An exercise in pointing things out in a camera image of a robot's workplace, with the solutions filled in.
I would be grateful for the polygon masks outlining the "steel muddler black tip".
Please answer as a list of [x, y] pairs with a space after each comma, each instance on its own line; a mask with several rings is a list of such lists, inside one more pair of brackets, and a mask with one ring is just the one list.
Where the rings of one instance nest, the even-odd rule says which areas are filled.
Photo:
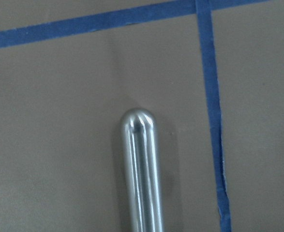
[[132, 231], [162, 232], [164, 218], [157, 123], [142, 108], [128, 110], [120, 124]]

